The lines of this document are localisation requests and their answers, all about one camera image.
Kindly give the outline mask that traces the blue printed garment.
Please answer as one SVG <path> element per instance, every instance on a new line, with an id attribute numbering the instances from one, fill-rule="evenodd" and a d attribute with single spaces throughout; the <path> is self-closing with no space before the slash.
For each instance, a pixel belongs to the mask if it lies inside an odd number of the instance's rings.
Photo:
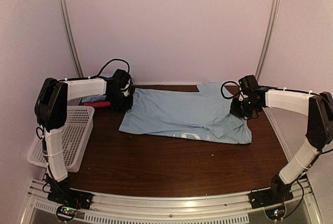
<path id="1" fill-rule="evenodd" d="M 136 88 L 132 108 L 119 131 L 226 144 L 250 144 L 244 119 L 229 113 L 231 96 L 218 83 L 197 85 L 197 92 Z"/>

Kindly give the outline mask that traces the light blue shirt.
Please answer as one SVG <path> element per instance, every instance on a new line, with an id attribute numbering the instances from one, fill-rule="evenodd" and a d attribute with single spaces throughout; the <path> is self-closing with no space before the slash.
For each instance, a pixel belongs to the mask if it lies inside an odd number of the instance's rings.
<path id="1" fill-rule="evenodd" d="M 113 77 L 113 74 L 101 74 L 98 77 L 101 79 L 111 79 Z"/>

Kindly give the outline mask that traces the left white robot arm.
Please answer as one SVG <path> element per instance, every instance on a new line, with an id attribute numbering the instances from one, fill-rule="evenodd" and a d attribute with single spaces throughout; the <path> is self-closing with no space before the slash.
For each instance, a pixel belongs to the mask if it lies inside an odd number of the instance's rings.
<path id="1" fill-rule="evenodd" d="M 131 87 L 132 77 L 129 71 L 122 69 L 117 69 L 110 78 L 98 74 L 85 78 L 44 80 L 34 112 L 42 130 L 43 155 L 47 161 L 50 185 L 56 188 L 54 196 L 63 205 L 70 205 L 75 200 L 74 192 L 66 187 L 69 179 L 62 150 L 68 102 L 88 96 L 105 96 L 114 110 L 127 111 L 133 100 Z"/>

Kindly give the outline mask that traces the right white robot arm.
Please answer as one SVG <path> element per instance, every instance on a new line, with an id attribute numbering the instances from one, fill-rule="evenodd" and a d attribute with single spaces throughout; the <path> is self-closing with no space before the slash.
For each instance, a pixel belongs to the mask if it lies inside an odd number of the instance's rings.
<path id="1" fill-rule="evenodd" d="M 265 110 L 288 155 L 288 164 L 273 177 L 266 196 L 277 204 L 332 142 L 332 94 L 260 85 L 254 75 L 235 85 L 238 91 L 231 96 L 230 113 L 250 120 Z"/>

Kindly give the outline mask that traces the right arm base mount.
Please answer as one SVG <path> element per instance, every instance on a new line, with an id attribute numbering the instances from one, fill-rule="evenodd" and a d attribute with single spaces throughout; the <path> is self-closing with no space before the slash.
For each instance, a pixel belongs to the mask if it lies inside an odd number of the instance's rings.
<path id="1" fill-rule="evenodd" d="M 281 204 L 284 201 L 292 200 L 292 184 L 285 184 L 280 176 L 276 174 L 271 180 L 271 186 L 268 189 L 253 189 L 248 194 L 252 209 Z"/>

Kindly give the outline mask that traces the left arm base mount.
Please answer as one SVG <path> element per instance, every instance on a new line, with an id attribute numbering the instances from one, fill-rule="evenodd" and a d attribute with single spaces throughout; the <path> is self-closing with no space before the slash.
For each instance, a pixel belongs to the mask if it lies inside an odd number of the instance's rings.
<path id="1" fill-rule="evenodd" d="M 93 198 L 92 193 L 71 189 L 69 178 L 57 182 L 47 176 L 46 182 L 50 185 L 50 191 L 47 196 L 49 201 L 75 209 L 90 209 Z"/>

